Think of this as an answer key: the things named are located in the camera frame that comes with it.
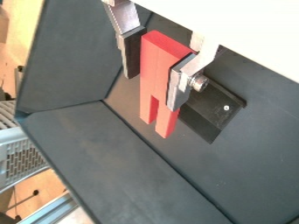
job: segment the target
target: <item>silver screw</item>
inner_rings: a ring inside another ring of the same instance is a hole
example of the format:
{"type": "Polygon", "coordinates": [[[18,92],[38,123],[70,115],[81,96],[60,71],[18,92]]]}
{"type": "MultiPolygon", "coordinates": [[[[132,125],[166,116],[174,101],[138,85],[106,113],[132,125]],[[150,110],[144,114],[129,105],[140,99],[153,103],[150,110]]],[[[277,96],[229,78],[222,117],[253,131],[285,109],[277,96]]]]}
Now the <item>silver screw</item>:
{"type": "Polygon", "coordinates": [[[192,87],[192,89],[194,91],[197,91],[198,93],[202,91],[202,89],[208,86],[209,84],[209,79],[201,75],[201,74],[194,74],[192,77],[190,77],[190,80],[189,80],[189,86],[192,87]]]}

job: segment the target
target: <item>black surface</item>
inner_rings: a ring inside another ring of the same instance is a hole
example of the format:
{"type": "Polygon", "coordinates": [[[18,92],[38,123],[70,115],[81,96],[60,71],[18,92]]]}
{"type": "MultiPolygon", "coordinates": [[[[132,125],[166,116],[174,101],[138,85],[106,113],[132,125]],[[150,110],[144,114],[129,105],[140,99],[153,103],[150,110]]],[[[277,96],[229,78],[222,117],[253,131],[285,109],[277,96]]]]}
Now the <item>black surface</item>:
{"type": "Polygon", "coordinates": [[[118,36],[121,43],[121,58],[124,65],[124,75],[128,79],[134,78],[140,74],[140,47],[141,36],[146,30],[138,26],[132,31],[118,36]]]}
{"type": "Polygon", "coordinates": [[[22,128],[96,223],[229,223],[100,101],[22,128]]]}
{"type": "Polygon", "coordinates": [[[247,100],[212,145],[180,121],[166,139],[144,124],[137,78],[118,78],[106,104],[236,223],[285,223],[299,214],[299,86],[233,52],[205,72],[247,100]]]}
{"type": "MultiPolygon", "coordinates": [[[[149,11],[138,8],[141,24],[149,11]]],[[[36,112],[105,97],[121,67],[98,0],[45,0],[24,69],[17,109],[36,112]]]]}
{"type": "Polygon", "coordinates": [[[210,80],[200,93],[194,90],[190,91],[189,99],[181,105],[178,117],[210,144],[244,107],[244,101],[210,80]]]}

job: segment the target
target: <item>red plastic block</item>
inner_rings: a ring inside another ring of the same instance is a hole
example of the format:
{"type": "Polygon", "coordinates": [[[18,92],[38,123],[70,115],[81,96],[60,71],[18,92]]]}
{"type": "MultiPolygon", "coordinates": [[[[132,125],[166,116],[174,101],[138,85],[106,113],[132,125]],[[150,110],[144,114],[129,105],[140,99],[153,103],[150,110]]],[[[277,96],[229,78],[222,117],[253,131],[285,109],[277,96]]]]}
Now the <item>red plastic block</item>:
{"type": "Polygon", "coordinates": [[[148,124],[156,120],[154,131],[164,138],[173,132],[180,112],[172,112],[165,105],[169,67],[190,52],[158,31],[141,37],[140,118],[148,124]]]}

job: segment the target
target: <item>metal grate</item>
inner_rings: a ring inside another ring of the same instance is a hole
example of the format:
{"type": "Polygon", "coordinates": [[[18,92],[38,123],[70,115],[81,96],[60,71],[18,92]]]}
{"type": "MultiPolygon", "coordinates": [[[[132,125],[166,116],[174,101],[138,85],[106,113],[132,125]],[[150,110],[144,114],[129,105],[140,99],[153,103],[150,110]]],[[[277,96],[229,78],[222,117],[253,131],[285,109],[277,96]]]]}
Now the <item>metal grate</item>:
{"type": "Polygon", "coordinates": [[[6,145],[5,185],[24,179],[46,166],[28,139],[6,145]]]}
{"type": "Polygon", "coordinates": [[[14,121],[14,101],[0,101],[0,192],[48,164],[14,121]]]}
{"type": "Polygon", "coordinates": [[[17,127],[14,122],[14,101],[0,101],[0,130],[17,127]]]}

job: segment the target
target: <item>white surface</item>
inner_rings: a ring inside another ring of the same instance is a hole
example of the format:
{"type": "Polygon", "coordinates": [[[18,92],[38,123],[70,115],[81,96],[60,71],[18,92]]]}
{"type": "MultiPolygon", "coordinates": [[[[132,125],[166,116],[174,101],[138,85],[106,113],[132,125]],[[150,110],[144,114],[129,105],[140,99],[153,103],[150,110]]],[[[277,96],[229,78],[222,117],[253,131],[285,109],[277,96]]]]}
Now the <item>white surface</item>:
{"type": "Polygon", "coordinates": [[[297,0],[133,0],[299,82],[297,0]]]}

